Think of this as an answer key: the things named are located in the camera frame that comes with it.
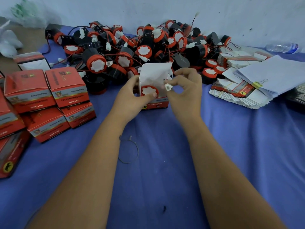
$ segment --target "white wall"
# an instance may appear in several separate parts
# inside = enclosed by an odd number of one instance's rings
[[[18,0],[0,0],[0,16]],[[97,20],[119,24],[126,33],[139,25],[166,19],[191,23],[201,31],[227,34],[240,45],[265,46],[270,40],[305,47],[305,0],[42,0],[56,18],[53,23],[88,25]]]

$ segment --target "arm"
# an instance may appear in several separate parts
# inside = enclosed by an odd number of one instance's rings
[[[168,97],[189,141],[211,228],[286,228],[269,204],[225,154],[202,121],[200,75],[190,68],[179,69],[175,75],[177,77],[167,83],[180,85],[184,91],[177,94],[171,90]]]
[[[109,115],[96,131],[86,151],[37,213],[29,229],[106,228],[120,135],[155,96],[135,97],[131,78],[119,91]]]

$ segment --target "blue fabric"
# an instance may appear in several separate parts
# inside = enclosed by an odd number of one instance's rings
[[[64,58],[60,46],[51,46],[49,62]],[[304,54],[283,56],[305,61]],[[45,144],[31,142],[13,176],[0,181],[1,229],[24,228],[47,201],[86,149],[119,89],[111,86],[103,95],[90,96],[97,119]],[[282,101],[247,109],[209,95],[209,89],[203,85],[201,115],[217,142],[288,228],[303,229],[304,115]],[[107,228],[208,228],[189,145],[170,106],[140,112],[122,138],[129,136],[140,154],[131,164],[117,164]],[[122,160],[132,161],[136,155],[132,142],[121,143]]]

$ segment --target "blue bottle label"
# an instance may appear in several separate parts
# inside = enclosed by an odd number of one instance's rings
[[[296,43],[293,43],[291,46],[291,49],[289,51],[286,52],[286,54],[293,54],[294,52],[296,52],[296,50],[298,49],[299,45]]]

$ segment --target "clear plastic bag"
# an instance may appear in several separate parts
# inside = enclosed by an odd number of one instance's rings
[[[45,5],[28,0],[15,4],[5,17],[26,28],[46,28],[49,24]]]

